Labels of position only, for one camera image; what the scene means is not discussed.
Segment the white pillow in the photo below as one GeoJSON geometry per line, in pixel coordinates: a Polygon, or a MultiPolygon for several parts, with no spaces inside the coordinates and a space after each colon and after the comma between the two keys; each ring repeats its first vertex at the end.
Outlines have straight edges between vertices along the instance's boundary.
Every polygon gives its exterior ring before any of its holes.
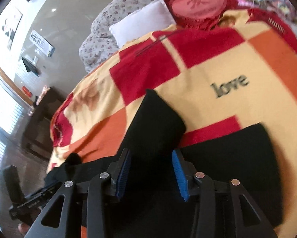
{"type": "Polygon", "coordinates": [[[171,24],[176,22],[164,0],[154,0],[120,22],[111,25],[109,30],[121,48],[128,41],[142,37],[151,31],[163,30],[171,24]]]}

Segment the checkered blanket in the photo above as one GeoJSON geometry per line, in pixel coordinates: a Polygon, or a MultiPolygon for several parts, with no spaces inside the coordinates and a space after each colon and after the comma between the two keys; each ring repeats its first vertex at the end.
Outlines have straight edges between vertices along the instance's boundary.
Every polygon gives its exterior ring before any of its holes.
{"type": "Polygon", "coordinates": [[[265,126],[283,185],[284,223],[277,233],[295,237],[297,53],[274,23],[249,21],[242,11],[232,15],[233,28],[170,26],[149,33],[87,75],[52,119],[49,170],[72,152],[83,162],[115,155],[145,90],[154,89],[186,125],[181,147],[265,126]]]}

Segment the calendar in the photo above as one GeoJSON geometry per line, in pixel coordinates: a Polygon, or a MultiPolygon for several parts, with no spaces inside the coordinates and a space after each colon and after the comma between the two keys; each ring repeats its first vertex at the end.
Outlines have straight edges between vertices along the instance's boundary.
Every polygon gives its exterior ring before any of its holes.
{"type": "Polygon", "coordinates": [[[35,30],[32,30],[32,33],[30,35],[30,40],[48,57],[51,57],[52,54],[54,53],[55,48],[50,43],[48,43],[46,39],[44,39],[35,30]]]}

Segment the heart-shaped pillow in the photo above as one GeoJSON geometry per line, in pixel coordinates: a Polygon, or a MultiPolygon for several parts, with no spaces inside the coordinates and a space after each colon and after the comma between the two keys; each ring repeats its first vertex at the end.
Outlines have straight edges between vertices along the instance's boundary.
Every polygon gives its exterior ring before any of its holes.
{"type": "Polygon", "coordinates": [[[184,28],[209,30],[228,9],[238,7],[237,0],[165,0],[176,23],[184,28]]]}

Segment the floral upholstery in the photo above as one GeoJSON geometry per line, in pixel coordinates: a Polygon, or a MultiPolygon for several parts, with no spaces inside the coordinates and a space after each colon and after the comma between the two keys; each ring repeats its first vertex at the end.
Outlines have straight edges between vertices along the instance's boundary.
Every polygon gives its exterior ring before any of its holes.
{"type": "Polygon", "coordinates": [[[113,0],[96,17],[91,25],[91,33],[82,43],[79,56],[87,72],[105,62],[119,47],[109,27],[132,12],[143,8],[153,0],[113,0]]]}

